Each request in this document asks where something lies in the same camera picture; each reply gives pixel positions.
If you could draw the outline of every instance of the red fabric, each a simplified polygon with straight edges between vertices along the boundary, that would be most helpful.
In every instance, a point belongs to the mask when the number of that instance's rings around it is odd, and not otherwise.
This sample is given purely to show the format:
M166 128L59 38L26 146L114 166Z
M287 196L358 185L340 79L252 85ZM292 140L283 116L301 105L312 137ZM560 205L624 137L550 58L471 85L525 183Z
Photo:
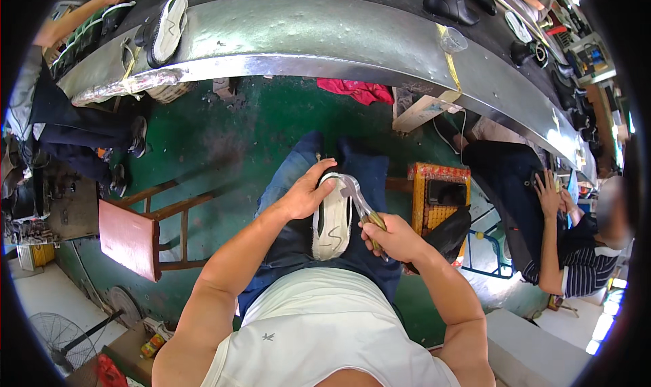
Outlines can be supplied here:
M393 105L393 96L391 96L389 89L377 83L317 78L316 85L334 94L349 95L363 105L370 105L375 101Z
M100 353L97 357L97 375L104 387L128 387L126 377L115 366L115 363L106 354Z

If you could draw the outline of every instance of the dark pants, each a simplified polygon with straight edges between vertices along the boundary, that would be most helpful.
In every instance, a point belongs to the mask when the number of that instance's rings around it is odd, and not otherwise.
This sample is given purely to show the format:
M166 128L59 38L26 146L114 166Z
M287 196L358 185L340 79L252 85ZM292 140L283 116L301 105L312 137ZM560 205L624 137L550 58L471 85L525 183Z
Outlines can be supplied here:
M92 148L125 151L132 145L133 116L72 106L46 66L34 90L31 122L45 123L38 139L43 151L104 185L111 184L111 170Z
M337 141L337 149L338 171L357 178L370 207L378 212L386 212L384 187L389 158L373 154L347 137ZM316 164L316 153L323 154L323 135L321 132L311 131L298 141L274 174L272 182L258 199L255 217L287 193L296 180ZM312 220L312 216L291 220L281 230L251 283L238 297L241 317L244 317L253 301L275 280L307 267L334 267L357 272L371 279L382 290L387 300L393 301L402 273L402 263L391 258L386 263L366 248L361 239L361 228L357 225L357 212L353 212L348 248L341 256L327 261L315 260L312 256Z

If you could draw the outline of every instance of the smartphone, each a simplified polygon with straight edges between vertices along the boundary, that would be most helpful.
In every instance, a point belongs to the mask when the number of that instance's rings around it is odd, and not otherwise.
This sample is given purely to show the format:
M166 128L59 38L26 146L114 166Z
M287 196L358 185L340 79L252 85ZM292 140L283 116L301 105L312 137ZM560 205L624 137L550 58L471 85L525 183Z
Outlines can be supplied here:
M457 182L429 180L427 203L438 206L466 206L466 185Z

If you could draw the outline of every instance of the white tank top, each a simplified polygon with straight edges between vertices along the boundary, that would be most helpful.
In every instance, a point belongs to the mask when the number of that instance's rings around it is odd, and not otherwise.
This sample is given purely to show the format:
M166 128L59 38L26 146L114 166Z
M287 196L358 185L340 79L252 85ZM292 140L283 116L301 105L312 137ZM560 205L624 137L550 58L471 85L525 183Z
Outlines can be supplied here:
M455 386L412 342L378 286L356 272L302 269L277 280L224 339L201 387L313 386L356 369L383 386Z

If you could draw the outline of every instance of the striped shirt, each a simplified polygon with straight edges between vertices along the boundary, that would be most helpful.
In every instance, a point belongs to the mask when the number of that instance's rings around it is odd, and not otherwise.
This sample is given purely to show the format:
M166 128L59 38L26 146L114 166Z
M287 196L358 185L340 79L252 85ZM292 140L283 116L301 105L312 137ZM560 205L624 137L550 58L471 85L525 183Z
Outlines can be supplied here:
M561 291L565 298L584 297L596 293L606 286L615 268L617 257L604 254L607 248L588 246L567 254L559 261L563 269ZM532 284L538 284L540 267L529 261L522 272L522 277Z

